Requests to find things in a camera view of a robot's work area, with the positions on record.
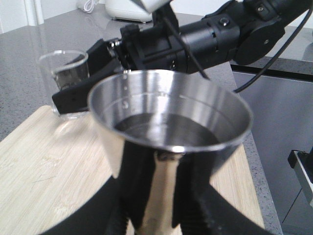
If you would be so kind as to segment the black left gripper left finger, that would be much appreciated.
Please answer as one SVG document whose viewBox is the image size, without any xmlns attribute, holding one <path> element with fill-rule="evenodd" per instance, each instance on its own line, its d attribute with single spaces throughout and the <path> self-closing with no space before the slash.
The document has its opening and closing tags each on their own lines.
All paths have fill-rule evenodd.
<svg viewBox="0 0 313 235">
<path fill-rule="evenodd" d="M 129 219 L 117 180 L 110 177 L 81 208 L 43 235 L 125 235 Z"/>
</svg>

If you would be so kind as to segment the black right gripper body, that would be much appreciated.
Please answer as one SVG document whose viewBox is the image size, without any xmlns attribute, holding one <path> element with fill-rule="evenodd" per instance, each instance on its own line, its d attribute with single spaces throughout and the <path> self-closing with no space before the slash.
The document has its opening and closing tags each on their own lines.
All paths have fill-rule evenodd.
<svg viewBox="0 0 313 235">
<path fill-rule="evenodd" d="M 145 30 L 128 24 L 120 32 L 122 38 L 109 40 L 109 46 L 124 69 L 196 72 L 190 55 L 164 20 Z"/>
</svg>

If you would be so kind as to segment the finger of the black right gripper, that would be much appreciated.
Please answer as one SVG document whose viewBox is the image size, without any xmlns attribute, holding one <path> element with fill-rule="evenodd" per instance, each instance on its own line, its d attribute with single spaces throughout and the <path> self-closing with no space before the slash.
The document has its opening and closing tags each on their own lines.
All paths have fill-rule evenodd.
<svg viewBox="0 0 313 235">
<path fill-rule="evenodd" d="M 122 72 L 121 63 L 109 49 L 109 42 L 103 39 L 98 40 L 87 50 L 87 54 L 90 77 L 107 77 Z"/>
<path fill-rule="evenodd" d="M 89 58 L 87 60 L 91 75 L 77 85 L 66 88 L 52 96 L 59 114 L 70 114 L 88 110 L 90 90 L 101 80 L 122 73 L 127 68 L 125 57 Z"/>
</svg>

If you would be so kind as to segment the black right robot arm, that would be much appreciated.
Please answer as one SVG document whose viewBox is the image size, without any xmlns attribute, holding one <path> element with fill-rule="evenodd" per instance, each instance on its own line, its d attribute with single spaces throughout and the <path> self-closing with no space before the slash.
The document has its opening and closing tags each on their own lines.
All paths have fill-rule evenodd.
<svg viewBox="0 0 313 235">
<path fill-rule="evenodd" d="M 201 20 L 179 26 L 165 3 L 153 13 L 153 26 L 121 28 L 121 38 L 99 40 L 88 50 L 90 77 L 52 96 L 59 114 L 88 109 L 91 88 L 124 70 L 172 70 L 188 74 L 233 60 L 251 64 L 282 38 L 285 27 L 302 14 L 310 0 L 230 0 Z"/>
</svg>

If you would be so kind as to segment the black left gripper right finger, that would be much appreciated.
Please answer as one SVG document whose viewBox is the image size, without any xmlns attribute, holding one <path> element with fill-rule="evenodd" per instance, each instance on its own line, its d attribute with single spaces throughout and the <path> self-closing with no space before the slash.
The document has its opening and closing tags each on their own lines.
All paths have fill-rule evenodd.
<svg viewBox="0 0 313 235">
<path fill-rule="evenodd" d="M 224 163 L 184 159 L 179 164 L 179 223 L 184 235 L 266 235 L 211 186 L 209 180 Z"/>
</svg>

